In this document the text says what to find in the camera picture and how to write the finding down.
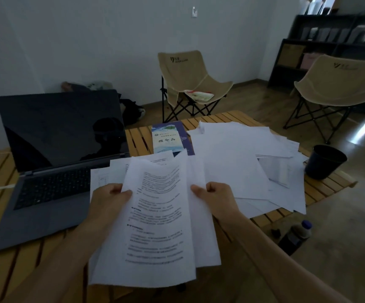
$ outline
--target chair frame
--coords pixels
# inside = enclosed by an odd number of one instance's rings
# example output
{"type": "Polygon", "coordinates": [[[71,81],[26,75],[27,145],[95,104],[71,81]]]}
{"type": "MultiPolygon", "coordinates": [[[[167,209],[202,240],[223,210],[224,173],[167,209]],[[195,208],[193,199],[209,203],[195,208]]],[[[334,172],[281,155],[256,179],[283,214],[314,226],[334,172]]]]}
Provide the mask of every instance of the chair frame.
{"type": "Polygon", "coordinates": [[[172,107],[170,104],[170,109],[171,109],[171,113],[167,116],[166,119],[164,119],[164,101],[166,100],[167,101],[167,89],[164,88],[164,78],[163,76],[161,76],[161,105],[162,105],[162,110],[163,110],[163,123],[166,123],[166,122],[170,122],[171,120],[173,120],[175,118],[176,121],[178,121],[178,118],[177,116],[182,112],[182,111],[187,111],[191,117],[195,117],[196,115],[198,115],[199,113],[202,115],[202,116],[210,116],[211,112],[213,111],[213,109],[216,107],[216,105],[219,103],[220,99],[219,100],[216,100],[210,104],[204,104],[203,108],[199,108],[197,105],[196,105],[196,102],[194,100],[192,100],[189,96],[187,96],[185,93],[185,97],[188,99],[188,102],[186,105],[183,105],[182,102],[183,102],[183,98],[178,98],[177,99],[177,105],[175,107],[172,107]],[[189,111],[187,108],[192,106],[192,112],[189,111]]]}
{"type": "Polygon", "coordinates": [[[293,110],[292,114],[290,115],[289,119],[286,121],[286,123],[283,126],[283,128],[284,129],[288,129],[288,128],[292,128],[294,126],[301,125],[301,124],[306,123],[306,122],[313,121],[314,124],[316,125],[318,131],[320,132],[320,135],[323,138],[324,143],[326,143],[327,145],[330,145],[331,144],[331,138],[334,136],[335,132],[338,131],[338,129],[341,127],[341,125],[348,118],[348,116],[352,112],[352,109],[353,109],[354,105],[352,105],[352,106],[337,106],[337,109],[336,110],[334,110],[333,112],[327,113],[325,111],[327,108],[334,108],[335,106],[318,104],[320,108],[312,111],[310,109],[308,103],[307,103],[307,100],[300,94],[300,92],[298,90],[296,90],[296,92],[299,94],[299,102],[297,103],[297,106],[293,110]],[[306,107],[307,113],[304,113],[302,115],[299,115],[299,112],[300,112],[300,110],[301,110],[301,108],[302,108],[303,105],[306,107]],[[315,117],[313,115],[313,113],[316,113],[316,112],[319,112],[319,111],[322,111],[323,112],[323,115],[315,117]],[[342,111],[345,111],[345,112],[342,115],[341,119],[339,120],[339,122],[337,123],[337,125],[333,125],[333,123],[332,123],[331,119],[329,118],[329,116],[330,115],[333,115],[335,113],[342,112],[342,111]],[[299,123],[292,124],[292,125],[288,126],[290,120],[292,120],[292,119],[298,119],[300,117],[307,116],[307,115],[311,116],[311,119],[305,120],[305,121],[302,121],[302,122],[299,122],[299,123]],[[332,129],[332,132],[331,132],[331,134],[330,134],[330,136],[328,138],[326,138],[324,136],[324,134],[323,134],[323,132],[322,132],[319,124],[316,121],[317,119],[320,119],[320,118],[323,118],[323,117],[326,117],[327,118],[327,121],[330,124],[331,129],[332,129]]]}

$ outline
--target laptop screen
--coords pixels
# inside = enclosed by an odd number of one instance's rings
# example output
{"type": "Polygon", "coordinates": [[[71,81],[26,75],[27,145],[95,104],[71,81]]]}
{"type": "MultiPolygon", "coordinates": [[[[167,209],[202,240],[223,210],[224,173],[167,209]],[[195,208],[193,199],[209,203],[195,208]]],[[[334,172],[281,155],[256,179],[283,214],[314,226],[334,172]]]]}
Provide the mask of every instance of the laptop screen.
{"type": "Polygon", "coordinates": [[[0,96],[18,172],[128,152],[116,90],[0,96]]]}

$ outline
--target wooden table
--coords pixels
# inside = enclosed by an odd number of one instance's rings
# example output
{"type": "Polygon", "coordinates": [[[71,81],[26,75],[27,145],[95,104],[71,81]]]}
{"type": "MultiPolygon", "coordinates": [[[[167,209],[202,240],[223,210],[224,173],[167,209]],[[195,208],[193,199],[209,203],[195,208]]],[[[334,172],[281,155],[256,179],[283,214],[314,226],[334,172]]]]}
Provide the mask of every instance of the wooden table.
{"type": "MultiPolygon", "coordinates": [[[[213,116],[197,117],[182,120],[187,130],[193,130],[198,126],[198,121],[203,122],[239,122],[248,126],[262,126],[259,122],[239,111],[220,113],[213,116]]],[[[126,130],[126,137],[131,156],[140,156],[153,153],[151,127],[141,127],[126,130]]],[[[310,153],[300,148],[300,152],[309,156],[310,153]]],[[[15,170],[14,161],[11,155],[0,155],[0,186],[16,183],[18,173],[15,170]]],[[[349,175],[337,171],[323,181],[316,181],[307,176],[304,179],[306,192],[306,205],[310,206],[315,202],[341,191],[346,187],[353,187],[356,184],[349,175]]],[[[0,190],[0,219],[8,203],[12,189],[0,190]]],[[[267,214],[252,218],[251,221],[259,227],[264,227],[272,222],[281,219],[291,212],[285,209],[278,209],[267,214]]],[[[215,222],[216,235],[221,251],[228,249],[230,238],[223,232],[219,224],[215,222]]],[[[43,261],[47,255],[66,237],[71,230],[65,230],[56,234],[34,240],[26,244],[6,249],[0,252],[0,300],[13,291],[36,266],[43,261]]],[[[197,280],[203,278],[198,274],[197,280]]],[[[127,287],[87,285],[87,268],[80,270],[79,274],[70,286],[63,302],[109,302],[117,299],[133,290],[127,287]]]]}

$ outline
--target beige camping chair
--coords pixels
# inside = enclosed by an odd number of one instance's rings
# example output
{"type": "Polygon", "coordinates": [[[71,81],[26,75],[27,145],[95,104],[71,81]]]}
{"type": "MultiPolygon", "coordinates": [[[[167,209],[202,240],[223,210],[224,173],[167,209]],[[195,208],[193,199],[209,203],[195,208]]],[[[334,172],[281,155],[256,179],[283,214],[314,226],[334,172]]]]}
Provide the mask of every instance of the beige camping chair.
{"type": "Polygon", "coordinates": [[[233,86],[231,81],[219,83],[209,76],[200,51],[159,53],[158,58],[162,73],[160,90],[163,104],[163,123],[169,122],[173,118],[178,120],[177,115],[184,110],[191,117],[199,113],[203,116],[209,116],[219,100],[226,96],[233,86]],[[164,80],[167,83],[167,88],[164,87],[164,80]],[[185,90],[210,92],[214,96],[205,104],[191,99],[184,93],[185,90]],[[164,119],[164,98],[171,108],[171,113],[166,119],[164,119]],[[192,106],[192,112],[187,109],[189,106],[192,106]]]}
{"type": "Polygon", "coordinates": [[[295,92],[299,94],[299,102],[286,122],[284,129],[291,128],[309,121],[313,121],[326,144],[341,127],[352,111],[352,108],[365,102],[365,60],[354,60],[337,58],[328,55],[318,57],[304,78],[295,82],[295,92]],[[319,109],[312,111],[308,102],[318,104],[319,109]],[[305,106],[307,113],[299,115],[302,106],[305,106]],[[327,108],[335,109],[327,113],[327,108]],[[323,114],[315,117],[313,113],[323,114]],[[344,112],[340,121],[334,126],[329,115],[344,112]],[[311,119],[288,126],[292,118],[300,118],[309,115],[311,119]],[[331,135],[325,138],[316,119],[327,117],[332,128],[331,135]]]}

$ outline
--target floor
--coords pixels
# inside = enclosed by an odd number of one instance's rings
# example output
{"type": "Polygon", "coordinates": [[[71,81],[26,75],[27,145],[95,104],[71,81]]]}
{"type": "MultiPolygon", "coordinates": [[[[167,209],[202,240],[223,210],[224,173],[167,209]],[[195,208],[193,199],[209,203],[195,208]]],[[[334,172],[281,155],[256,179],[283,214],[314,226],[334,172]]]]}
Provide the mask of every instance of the floor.
{"type": "MultiPolygon", "coordinates": [[[[322,143],[313,123],[282,129],[296,103],[296,98],[286,93],[269,90],[263,84],[250,84],[232,89],[213,113],[241,110],[311,149],[313,145],[322,143]]],[[[161,122],[160,103],[145,108],[145,118],[133,127],[161,122]]],[[[181,119],[188,117],[188,113],[181,114],[181,119]]],[[[359,183],[355,188],[347,188],[312,205],[308,208],[306,217],[295,213],[277,221],[272,227],[278,227],[285,233],[292,224],[304,218],[310,220],[313,223],[313,234],[293,258],[353,302],[365,303],[365,136],[355,140],[365,118],[360,115],[351,118],[362,121],[362,124],[346,121],[334,137],[332,145],[347,154],[348,162],[341,169],[359,183]]],[[[320,122],[324,131],[327,131],[328,125],[324,124],[324,119],[320,122]]],[[[191,302],[276,302],[241,248],[233,243],[229,253],[231,255],[228,259],[231,261],[224,263],[217,269],[217,274],[204,281],[200,291],[187,292],[194,295],[180,294],[174,288],[167,288],[161,295],[154,292],[151,301],[162,302],[172,297],[173,301],[191,302]]],[[[132,302],[135,299],[132,294],[124,297],[121,302],[132,302]]]]}

